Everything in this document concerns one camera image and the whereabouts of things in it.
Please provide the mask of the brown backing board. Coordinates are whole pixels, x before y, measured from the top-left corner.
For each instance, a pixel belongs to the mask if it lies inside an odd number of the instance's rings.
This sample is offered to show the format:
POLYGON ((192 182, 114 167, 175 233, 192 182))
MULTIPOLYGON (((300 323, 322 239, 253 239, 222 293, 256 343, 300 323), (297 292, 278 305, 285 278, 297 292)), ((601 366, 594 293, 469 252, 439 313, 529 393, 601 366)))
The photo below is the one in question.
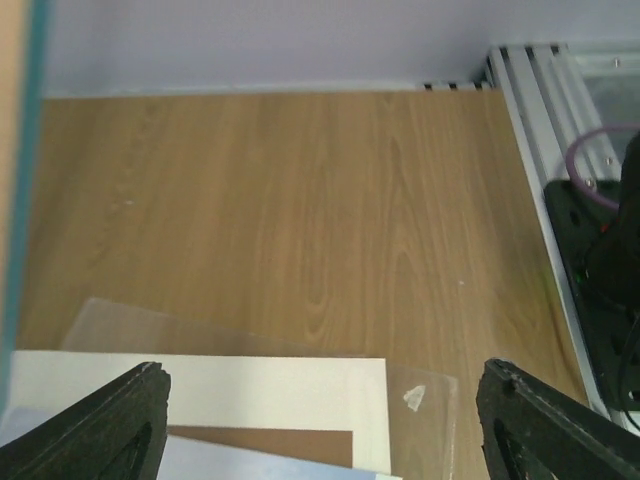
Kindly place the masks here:
POLYGON ((350 431, 169 426, 168 432, 188 439, 301 460, 353 466, 353 433, 350 431))

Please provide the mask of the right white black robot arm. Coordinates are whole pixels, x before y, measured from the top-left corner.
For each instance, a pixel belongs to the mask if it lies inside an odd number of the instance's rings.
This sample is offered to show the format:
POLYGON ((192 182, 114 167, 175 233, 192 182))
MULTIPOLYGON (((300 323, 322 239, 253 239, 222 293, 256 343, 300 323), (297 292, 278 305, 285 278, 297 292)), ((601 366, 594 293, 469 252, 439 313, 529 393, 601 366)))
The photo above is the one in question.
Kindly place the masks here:
POLYGON ((639 134, 626 147, 616 218, 588 251, 586 274, 609 301, 639 307, 639 134))

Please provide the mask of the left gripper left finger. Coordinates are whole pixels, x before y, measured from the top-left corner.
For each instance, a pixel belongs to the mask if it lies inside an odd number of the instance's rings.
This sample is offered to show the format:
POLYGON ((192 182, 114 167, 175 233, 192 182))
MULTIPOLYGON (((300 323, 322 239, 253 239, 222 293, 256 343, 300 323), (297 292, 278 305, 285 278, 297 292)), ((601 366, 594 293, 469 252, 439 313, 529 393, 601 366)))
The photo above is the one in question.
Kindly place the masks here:
POLYGON ((143 362, 1 448, 3 479, 155 479, 170 375, 143 362))

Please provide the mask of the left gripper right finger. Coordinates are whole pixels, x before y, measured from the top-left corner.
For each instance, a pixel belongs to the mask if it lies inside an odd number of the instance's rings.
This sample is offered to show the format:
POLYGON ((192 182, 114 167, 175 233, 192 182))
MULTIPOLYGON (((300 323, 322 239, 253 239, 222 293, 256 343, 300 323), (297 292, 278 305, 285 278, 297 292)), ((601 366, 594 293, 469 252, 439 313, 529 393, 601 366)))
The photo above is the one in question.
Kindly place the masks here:
POLYGON ((485 362, 476 395, 492 479, 637 479, 639 437, 515 364, 485 362))

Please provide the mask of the hot air balloon photo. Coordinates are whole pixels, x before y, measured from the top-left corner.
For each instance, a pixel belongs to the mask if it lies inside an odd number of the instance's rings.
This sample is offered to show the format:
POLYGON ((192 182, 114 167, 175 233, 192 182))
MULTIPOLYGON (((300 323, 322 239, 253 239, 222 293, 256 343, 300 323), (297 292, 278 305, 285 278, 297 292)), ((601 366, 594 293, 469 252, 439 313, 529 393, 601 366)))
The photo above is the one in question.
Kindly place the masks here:
POLYGON ((298 460, 169 437, 163 452, 140 409, 113 409, 88 416, 62 414, 55 424, 57 437, 68 442, 71 434, 90 435, 81 451, 99 454, 98 464, 82 460, 78 466, 45 465, 29 479, 131 479, 149 471, 147 463, 158 463, 159 479, 388 479, 361 469, 298 460))

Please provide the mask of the blue wooden picture frame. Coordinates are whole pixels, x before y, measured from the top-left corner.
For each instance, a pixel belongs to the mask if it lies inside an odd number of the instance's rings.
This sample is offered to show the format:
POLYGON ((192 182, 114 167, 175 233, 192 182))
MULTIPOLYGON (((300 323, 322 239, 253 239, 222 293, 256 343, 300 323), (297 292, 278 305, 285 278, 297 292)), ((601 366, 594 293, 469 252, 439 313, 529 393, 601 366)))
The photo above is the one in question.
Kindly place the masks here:
POLYGON ((41 125, 50 1, 1 3, 1 409, 9 403, 41 125))

